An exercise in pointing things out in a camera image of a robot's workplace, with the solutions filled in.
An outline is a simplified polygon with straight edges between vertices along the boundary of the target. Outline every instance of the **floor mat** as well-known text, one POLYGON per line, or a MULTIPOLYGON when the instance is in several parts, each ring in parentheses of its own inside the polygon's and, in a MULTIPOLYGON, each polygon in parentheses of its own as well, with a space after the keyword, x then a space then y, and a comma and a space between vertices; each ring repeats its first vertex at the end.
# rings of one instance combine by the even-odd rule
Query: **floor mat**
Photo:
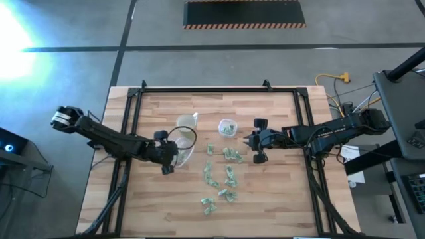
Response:
POLYGON ((198 29, 294 29, 304 28, 299 1, 212 0, 185 3, 183 28, 198 29))

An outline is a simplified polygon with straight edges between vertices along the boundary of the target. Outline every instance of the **black metal frame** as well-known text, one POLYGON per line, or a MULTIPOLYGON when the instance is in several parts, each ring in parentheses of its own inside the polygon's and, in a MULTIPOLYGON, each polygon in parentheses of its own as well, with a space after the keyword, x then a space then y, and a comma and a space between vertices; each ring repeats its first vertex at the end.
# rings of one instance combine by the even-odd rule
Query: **black metal frame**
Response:
MULTIPOLYGON (((281 92, 281 93, 291 93, 294 97, 294 105, 296 109, 296 115, 297 115, 297 121, 299 125, 304 125, 303 123, 303 115, 301 112, 301 104, 299 101, 299 98, 302 97, 305 103, 305 109, 306 109, 306 116, 308 120, 309 125, 313 125, 313 113, 311 111, 311 106, 309 102, 309 96, 307 88, 273 88, 271 87, 269 81, 265 80, 263 83, 263 86, 252 88, 252 87, 237 87, 237 88, 223 88, 223 87, 211 87, 211 88, 190 88, 190 87, 181 87, 181 88, 147 88, 145 81, 143 81, 142 86, 140 88, 129 88, 127 93, 127 101, 126 101, 126 107, 124 110, 124 117, 122 122, 122 129, 121 133, 126 133, 126 129, 128 126, 128 118, 129 118, 129 111, 131 107, 131 101, 137 96, 136 106, 135 106, 135 114, 133 119, 133 125, 131 127, 131 133, 135 134, 137 130, 137 122, 139 118, 139 113, 141 110, 141 101, 143 93, 164 93, 164 92, 175 92, 175 93, 181 93, 181 92, 281 92)), ((359 238, 359 239, 366 239, 366 238, 377 238, 377 237, 370 237, 370 236, 363 236, 360 234, 352 235, 352 234, 338 234, 336 230, 335 220, 331 216, 330 210, 328 208, 325 208, 325 211, 327 213, 327 219, 329 223, 329 232, 325 232, 323 228, 323 222, 321 219, 321 211, 319 207, 319 201, 317 199, 318 195, 316 191, 313 189, 314 186, 312 185, 312 177, 314 177, 313 169, 311 167, 311 159, 308 155, 304 153, 304 159, 305 159, 305 168, 307 171, 307 177, 309 179, 309 187, 310 187, 310 194, 311 194, 311 202, 313 205, 313 213, 315 215, 315 221, 316 221, 316 228, 317 228, 317 234, 320 237, 324 238, 359 238)), ((99 226, 102 223, 102 232, 101 234, 95 234, 97 229, 99 229, 99 226, 96 230, 91 230, 89 234, 77 234, 70 238, 119 238, 121 234, 121 227, 122 227, 122 220, 124 217, 124 207, 126 203, 126 193, 127 193, 127 185, 129 180, 129 172, 131 169, 131 159, 116 159, 114 170, 112 172, 112 179, 110 184, 110 191, 108 195, 108 203, 106 205, 107 210, 103 209, 101 214, 106 213, 106 216, 102 218, 102 220, 99 220, 99 226), (120 173, 120 165, 122 162, 125 162, 126 165, 124 167, 124 175, 122 182, 120 184, 124 184, 124 187, 119 192, 119 195, 117 196, 117 183, 118 183, 118 175, 120 173), (117 211, 117 218, 116 218, 116 225, 114 228, 114 232, 109 232, 110 230, 110 213, 111 209, 114 205, 114 203, 117 201, 118 197, 120 197, 120 202, 118 205, 118 211, 117 211)), ((317 164, 317 170, 318 170, 318 176, 319 176, 319 183, 321 187, 322 194, 326 196, 327 199, 329 199, 329 191, 327 188, 327 182, 325 177, 325 171, 323 169, 323 165, 321 164, 321 161, 318 160, 317 164)))

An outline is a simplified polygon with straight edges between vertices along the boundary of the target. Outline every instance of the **clear plastic bowl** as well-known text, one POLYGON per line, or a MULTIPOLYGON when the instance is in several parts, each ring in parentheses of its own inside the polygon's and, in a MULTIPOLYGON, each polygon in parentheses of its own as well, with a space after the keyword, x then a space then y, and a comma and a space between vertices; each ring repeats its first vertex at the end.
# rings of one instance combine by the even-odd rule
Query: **clear plastic bowl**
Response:
POLYGON ((236 135, 236 133, 238 132, 238 124, 235 121, 231 120, 231 119, 222 119, 220 121, 220 124, 218 125, 218 132, 223 137, 234 137, 236 135), (234 126, 233 133, 232 134, 223 133, 222 132, 223 129, 226 128, 226 127, 228 127, 228 126, 230 126, 230 125, 233 125, 234 126))
MULTIPOLYGON (((190 139, 187 139, 186 137, 180 137, 178 138, 175 143, 177 144, 178 148, 186 148, 186 147, 190 147, 193 144, 193 141, 191 141, 190 139)), ((181 166, 183 166, 187 160, 189 160, 189 158, 191 157, 192 153, 193 153, 193 149, 195 148, 195 146, 193 146, 190 149, 179 149, 179 154, 177 155, 177 164, 175 165, 175 168, 179 168, 181 166)))

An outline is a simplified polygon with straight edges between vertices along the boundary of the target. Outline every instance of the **bright light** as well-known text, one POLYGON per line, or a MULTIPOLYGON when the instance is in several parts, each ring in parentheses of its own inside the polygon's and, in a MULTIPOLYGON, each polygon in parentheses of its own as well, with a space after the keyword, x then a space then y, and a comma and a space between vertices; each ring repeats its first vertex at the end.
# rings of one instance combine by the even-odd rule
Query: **bright light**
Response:
POLYGON ((31 74, 35 54, 21 50, 33 44, 4 3, 0 3, 0 35, 0 84, 31 74))

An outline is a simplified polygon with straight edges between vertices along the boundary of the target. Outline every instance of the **white paper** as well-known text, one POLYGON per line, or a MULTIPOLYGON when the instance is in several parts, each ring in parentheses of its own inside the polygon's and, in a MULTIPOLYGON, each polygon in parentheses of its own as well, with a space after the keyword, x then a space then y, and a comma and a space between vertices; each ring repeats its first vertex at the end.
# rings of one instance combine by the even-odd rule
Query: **white paper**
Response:
MULTIPOLYGON (((346 158, 347 162, 360 156, 359 147, 344 145, 341 150, 341 156, 346 158)), ((365 183, 365 175, 363 172, 358 172, 348 176, 348 180, 356 183, 365 183)))

